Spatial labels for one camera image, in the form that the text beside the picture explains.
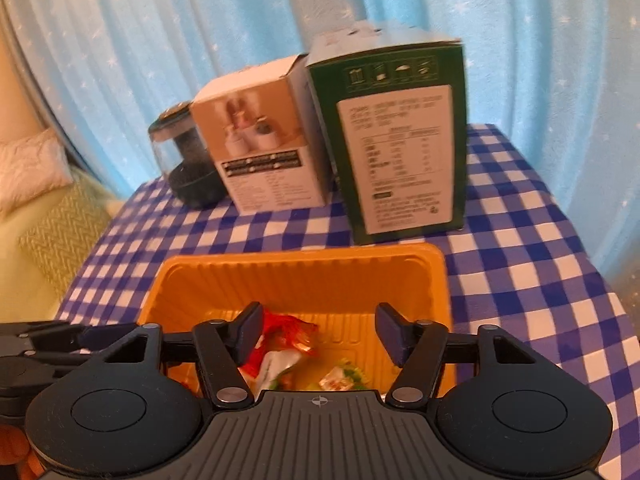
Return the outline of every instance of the pillow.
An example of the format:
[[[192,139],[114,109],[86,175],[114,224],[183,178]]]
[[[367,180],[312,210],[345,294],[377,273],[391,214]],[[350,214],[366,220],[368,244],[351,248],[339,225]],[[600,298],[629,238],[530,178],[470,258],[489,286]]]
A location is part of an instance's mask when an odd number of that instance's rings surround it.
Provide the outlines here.
[[[62,298],[111,221],[82,182],[19,239],[18,245]]]
[[[0,143],[0,216],[73,181],[65,150],[53,130]]]

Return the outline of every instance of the white label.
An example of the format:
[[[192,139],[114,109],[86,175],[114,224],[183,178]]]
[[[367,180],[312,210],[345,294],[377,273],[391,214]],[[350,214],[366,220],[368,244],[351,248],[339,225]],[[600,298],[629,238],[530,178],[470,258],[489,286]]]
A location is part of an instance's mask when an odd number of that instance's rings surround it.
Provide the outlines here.
[[[346,99],[338,113],[368,234],[451,220],[449,85]]]
[[[225,160],[216,166],[241,214],[324,205],[306,146]]]

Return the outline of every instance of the beige wall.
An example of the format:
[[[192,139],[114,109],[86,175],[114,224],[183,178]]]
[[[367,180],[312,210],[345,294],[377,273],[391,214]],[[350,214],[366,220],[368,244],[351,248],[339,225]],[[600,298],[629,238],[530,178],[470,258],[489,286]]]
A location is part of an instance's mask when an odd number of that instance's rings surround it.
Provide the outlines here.
[[[0,38],[0,142],[31,136],[42,129],[15,71],[7,46]]]

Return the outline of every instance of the blue and white tablecloth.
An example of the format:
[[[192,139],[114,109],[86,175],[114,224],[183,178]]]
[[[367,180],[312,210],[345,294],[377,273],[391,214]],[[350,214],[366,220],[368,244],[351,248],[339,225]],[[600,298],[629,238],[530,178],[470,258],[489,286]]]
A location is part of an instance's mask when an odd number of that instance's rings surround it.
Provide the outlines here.
[[[640,479],[640,348],[618,298],[591,265],[540,177],[494,127],[469,129],[464,229],[426,238],[446,257],[457,332],[501,325],[587,383],[614,419],[600,473]],[[322,208],[240,216],[229,201],[188,210],[161,180],[142,185],[78,272],[58,317],[135,320],[174,254],[345,247],[339,194]]]

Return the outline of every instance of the green box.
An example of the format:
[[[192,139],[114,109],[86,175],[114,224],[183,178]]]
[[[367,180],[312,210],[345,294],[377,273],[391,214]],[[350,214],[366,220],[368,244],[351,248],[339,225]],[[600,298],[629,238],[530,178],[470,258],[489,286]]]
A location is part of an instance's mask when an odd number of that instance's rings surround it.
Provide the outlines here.
[[[357,22],[317,36],[306,65],[355,243],[460,229],[462,42]]]

